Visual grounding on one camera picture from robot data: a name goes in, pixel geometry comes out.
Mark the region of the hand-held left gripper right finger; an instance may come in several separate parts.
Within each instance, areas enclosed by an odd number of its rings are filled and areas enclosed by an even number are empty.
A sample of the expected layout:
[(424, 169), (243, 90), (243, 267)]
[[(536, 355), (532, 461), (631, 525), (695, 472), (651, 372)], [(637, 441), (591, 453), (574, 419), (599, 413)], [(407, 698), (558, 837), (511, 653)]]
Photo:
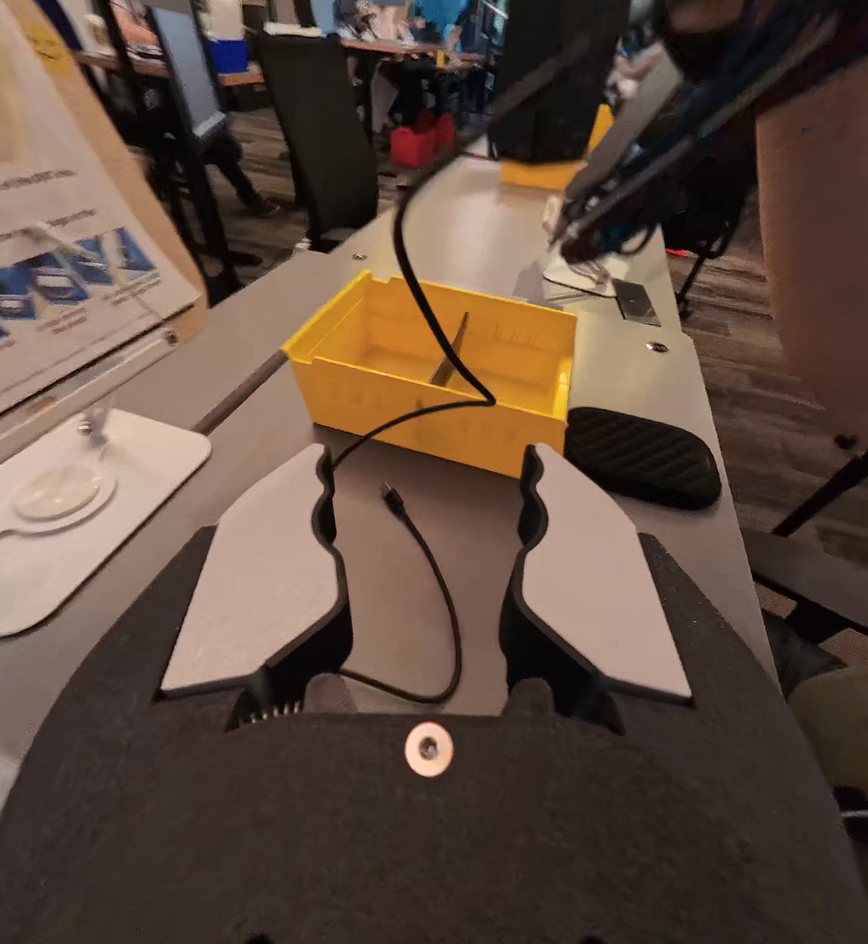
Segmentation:
[(599, 693), (690, 703), (644, 553), (620, 505), (545, 443), (526, 448), (521, 548), (501, 607), (509, 691), (540, 679), (555, 703)]

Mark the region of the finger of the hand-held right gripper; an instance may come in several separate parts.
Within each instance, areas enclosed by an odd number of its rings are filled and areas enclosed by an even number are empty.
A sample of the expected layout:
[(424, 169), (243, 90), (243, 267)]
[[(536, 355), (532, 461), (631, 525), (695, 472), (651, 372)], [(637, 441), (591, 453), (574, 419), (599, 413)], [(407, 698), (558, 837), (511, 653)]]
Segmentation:
[(700, 90), (658, 59), (562, 192), (550, 246), (569, 266), (640, 253), (681, 205), (699, 156)]

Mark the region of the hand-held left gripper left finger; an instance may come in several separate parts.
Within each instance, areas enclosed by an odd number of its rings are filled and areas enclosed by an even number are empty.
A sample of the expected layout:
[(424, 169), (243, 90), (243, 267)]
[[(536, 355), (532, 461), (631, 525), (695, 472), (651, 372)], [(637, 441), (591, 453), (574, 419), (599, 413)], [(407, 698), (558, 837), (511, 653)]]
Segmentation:
[(314, 443), (220, 517), (163, 696), (303, 699), (313, 678), (344, 665), (354, 630), (333, 497), (331, 455)]

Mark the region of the yellow plastic bin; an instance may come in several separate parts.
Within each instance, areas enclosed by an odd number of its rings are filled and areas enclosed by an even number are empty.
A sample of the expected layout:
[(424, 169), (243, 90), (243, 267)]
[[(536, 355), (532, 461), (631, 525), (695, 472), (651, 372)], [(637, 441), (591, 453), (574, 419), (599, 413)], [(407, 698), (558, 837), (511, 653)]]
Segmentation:
[(362, 271), (283, 346), (310, 419), (363, 436), (407, 413), (378, 439), (440, 459), (518, 478), (523, 453), (564, 446), (576, 315), (517, 299), (424, 281), (433, 313), (465, 366), (496, 397), (493, 407), (457, 371), (432, 378), (443, 352), (403, 277)]
[(600, 145), (614, 123), (608, 104), (600, 105), (584, 155), (574, 161), (529, 164), (511, 159), (500, 160), (501, 183), (550, 193), (559, 193), (583, 168), (593, 150)]

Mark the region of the person's right forearm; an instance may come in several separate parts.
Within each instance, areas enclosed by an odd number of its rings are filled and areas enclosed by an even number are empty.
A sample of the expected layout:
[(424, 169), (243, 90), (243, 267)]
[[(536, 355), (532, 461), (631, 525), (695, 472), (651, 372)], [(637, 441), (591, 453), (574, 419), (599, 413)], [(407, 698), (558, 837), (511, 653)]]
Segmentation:
[(868, 446), (868, 58), (758, 118), (760, 228), (786, 360)]

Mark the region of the grey square plate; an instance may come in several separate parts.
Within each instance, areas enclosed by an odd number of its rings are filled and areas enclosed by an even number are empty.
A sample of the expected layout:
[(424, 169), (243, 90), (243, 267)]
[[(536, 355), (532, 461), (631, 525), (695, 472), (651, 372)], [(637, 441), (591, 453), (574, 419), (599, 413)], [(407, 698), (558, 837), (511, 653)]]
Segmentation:
[(661, 327), (647, 289), (636, 282), (614, 279), (615, 299), (622, 317), (631, 323)]

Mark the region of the white stand base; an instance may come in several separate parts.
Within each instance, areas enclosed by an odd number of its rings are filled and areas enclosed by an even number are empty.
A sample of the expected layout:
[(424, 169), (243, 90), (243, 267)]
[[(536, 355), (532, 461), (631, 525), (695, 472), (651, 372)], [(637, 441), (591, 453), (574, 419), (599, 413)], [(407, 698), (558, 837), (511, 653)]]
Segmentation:
[(208, 461), (208, 436), (96, 405), (0, 433), (0, 639), (52, 616)]

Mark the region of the black office chair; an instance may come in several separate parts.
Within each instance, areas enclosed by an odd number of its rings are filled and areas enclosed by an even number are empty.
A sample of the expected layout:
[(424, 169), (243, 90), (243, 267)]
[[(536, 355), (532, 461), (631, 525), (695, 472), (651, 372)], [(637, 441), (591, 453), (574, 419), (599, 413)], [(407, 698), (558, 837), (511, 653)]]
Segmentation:
[(264, 33), (258, 61), (307, 215), (306, 238), (313, 250), (332, 252), (375, 219), (380, 199), (345, 51), (329, 38)]

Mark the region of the instruction poster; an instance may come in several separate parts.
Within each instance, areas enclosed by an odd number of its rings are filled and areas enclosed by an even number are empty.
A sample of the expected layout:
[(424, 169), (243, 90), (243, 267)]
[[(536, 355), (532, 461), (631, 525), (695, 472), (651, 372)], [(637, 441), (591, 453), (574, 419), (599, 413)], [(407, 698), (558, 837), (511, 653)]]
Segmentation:
[(0, 2), (0, 415), (203, 295), (143, 228), (63, 94), (51, 29)]

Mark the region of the blue storage box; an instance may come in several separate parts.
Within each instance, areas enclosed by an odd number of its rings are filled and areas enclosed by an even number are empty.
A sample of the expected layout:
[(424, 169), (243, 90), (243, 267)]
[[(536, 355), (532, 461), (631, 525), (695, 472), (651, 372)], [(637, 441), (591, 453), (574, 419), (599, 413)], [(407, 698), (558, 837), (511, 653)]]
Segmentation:
[(244, 75), (250, 70), (250, 55), (245, 39), (208, 38), (208, 47), (216, 73), (220, 77)]

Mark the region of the black monitor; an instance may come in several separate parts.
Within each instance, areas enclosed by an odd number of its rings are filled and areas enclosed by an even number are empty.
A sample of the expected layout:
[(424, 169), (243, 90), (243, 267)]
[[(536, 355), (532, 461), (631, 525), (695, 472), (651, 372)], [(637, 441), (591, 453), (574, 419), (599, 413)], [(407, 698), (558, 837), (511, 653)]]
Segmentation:
[(199, 156), (228, 133), (228, 116), (195, 2), (147, 5), (176, 109)]

